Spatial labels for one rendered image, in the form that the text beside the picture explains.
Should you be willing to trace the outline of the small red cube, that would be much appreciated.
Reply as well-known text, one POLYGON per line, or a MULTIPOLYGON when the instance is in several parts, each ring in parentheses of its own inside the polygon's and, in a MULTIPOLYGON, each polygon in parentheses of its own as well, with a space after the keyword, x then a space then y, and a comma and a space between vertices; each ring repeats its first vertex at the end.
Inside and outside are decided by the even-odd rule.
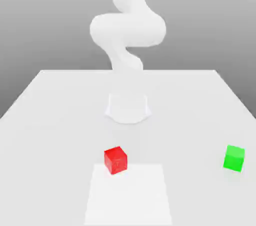
POLYGON ((104 164, 113 175, 127 170, 128 156, 120 146, 117 146, 104 151, 104 164))

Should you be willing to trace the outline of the small green cube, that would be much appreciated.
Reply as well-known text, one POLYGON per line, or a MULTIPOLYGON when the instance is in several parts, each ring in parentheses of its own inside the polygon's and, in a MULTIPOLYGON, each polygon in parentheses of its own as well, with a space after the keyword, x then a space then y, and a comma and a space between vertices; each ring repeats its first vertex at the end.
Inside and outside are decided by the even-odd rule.
POLYGON ((228 145, 226 148, 226 153, 224 157, 223 167, 241 172, 245 159, 245 149, 228 145))

